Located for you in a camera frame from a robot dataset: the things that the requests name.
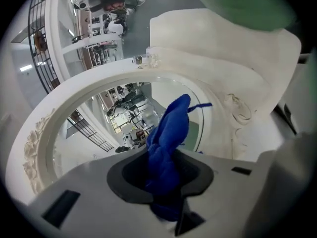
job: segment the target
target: blue towel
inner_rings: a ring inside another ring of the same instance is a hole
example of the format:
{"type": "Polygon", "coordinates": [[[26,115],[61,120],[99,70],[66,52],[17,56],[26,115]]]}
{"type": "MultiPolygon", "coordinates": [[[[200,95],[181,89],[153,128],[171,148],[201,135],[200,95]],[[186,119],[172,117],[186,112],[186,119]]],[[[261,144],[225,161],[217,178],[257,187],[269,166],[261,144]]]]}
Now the blue towel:
{"type": "MultiPolygon", "coordinates": [[[[179,172],[171,158],[175,149],[185,140],[189,130],[188,112],[197,107],[212,106],[211,103],[199,104],[188,108],[188,94],[180,96],[166,109],[166,112],[147,138],[149,154],[148,177],[145,190],[154,196],[166,196],[180,185],[179,172]]],[[[177,221],[179,216],[180,198],[172,199],[169,205],[153,204],[152,211],[169,221],[177,221]]]]}

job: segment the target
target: ornate carving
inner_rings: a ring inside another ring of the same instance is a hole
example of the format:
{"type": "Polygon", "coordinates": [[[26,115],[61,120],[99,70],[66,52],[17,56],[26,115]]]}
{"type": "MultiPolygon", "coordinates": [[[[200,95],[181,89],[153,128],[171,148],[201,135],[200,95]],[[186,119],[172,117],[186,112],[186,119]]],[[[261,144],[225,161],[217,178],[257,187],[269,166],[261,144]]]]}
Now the ornate carving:
{"type": "Polygon", "coordinates": [[[30,180],[32,190],[36,195],[44,189],[38,176],[36,162],[38,155],[37,146],[43,133],[44,127],[54,111],[55,109],[53,109],[52,112],[46,117],[41,118],[41,120],[35,124],[35,131],[32,130],[30,132],[30,135],[28,136],[28,141],[24,146],[24,158],[26,160],[26,163],[23,164],[23,168],[25,174],[30,180]]]}

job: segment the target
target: ceiling light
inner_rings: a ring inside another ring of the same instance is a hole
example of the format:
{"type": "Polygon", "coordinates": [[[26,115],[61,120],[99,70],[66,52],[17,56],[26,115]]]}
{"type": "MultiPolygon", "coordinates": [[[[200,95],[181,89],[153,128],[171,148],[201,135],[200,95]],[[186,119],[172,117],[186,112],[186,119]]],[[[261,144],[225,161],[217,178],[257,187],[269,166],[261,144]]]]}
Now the ceiling light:
{"type": "Polygon", "coordinates": [[[27,69],[30,69],[30,68],[32,68],[32,66],[29,64],[27,66],[24,66],[24,67],[20,68],[20,71],[23,72],[23,71],[25,71],[27,69]]]}
{"type": "Polygon", "coordinates": [[[73,33],[72,31],[68,30],[68,32],[69,32],[73,37],[75,37],[75,35],[74,35],[74,33],[73,33]]]}

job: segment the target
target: black slot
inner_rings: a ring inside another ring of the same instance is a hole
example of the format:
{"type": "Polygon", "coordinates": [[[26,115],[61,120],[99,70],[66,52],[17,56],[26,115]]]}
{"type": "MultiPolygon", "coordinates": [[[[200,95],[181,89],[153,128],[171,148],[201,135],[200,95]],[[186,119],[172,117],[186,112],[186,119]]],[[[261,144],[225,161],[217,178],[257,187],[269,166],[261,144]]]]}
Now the black slot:
{"type": "Polygon", "coordinates": [[[241,167],[234,167],[231,170],[234,171],[234,172],[246,175],[246,176],[249,176],[251,174],[251,172],[252,172],[252,170],[250,170],[250,169],[244,169],[244,168],[241,168],[241,167]]]}
{"type": "Polygon", "coordinates": [[[75,191],[66,190],[42,215],[42,218],[53,226],[59,228],[64,219],[76,203],[80,194],[75,191]]]}

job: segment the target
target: gray floor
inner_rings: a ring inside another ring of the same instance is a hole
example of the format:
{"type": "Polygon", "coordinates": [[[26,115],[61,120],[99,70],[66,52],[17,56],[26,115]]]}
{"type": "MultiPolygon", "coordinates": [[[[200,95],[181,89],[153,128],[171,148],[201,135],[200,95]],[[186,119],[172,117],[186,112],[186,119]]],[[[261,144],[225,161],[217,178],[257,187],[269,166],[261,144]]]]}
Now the gray floor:
{"type": "Polygon", "coordinates": [[[145,54],[150,46],[150,19],[164,12],[181,9],[205,8],[199,0],[146,0],[127,19],[128,31],[123,38],[125,58],[145,54]]]}

